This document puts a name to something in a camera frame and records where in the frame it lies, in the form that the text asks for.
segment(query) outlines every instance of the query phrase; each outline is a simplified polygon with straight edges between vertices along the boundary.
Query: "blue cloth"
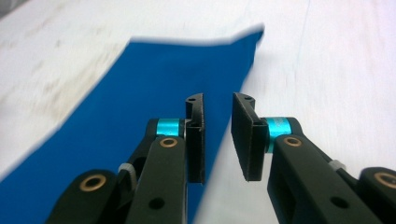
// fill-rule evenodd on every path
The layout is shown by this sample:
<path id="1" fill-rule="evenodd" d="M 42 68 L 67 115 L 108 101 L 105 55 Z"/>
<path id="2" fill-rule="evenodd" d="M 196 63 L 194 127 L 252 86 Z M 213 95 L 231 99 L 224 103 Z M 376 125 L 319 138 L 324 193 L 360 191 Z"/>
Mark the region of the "blue cloth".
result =
<path id="1" fill-rule="evenodd" d="M 232 43 L 131 42 L 64 125 L 0 183 L 1 223 L 43 223 L 71 181 L 91 169 L 117 172 L 153 118 L 185 118 L 184 101 L 205 95 L 210 174 L 262 30 Z M 205 186 L 189 184 L 189 221 Z"/>

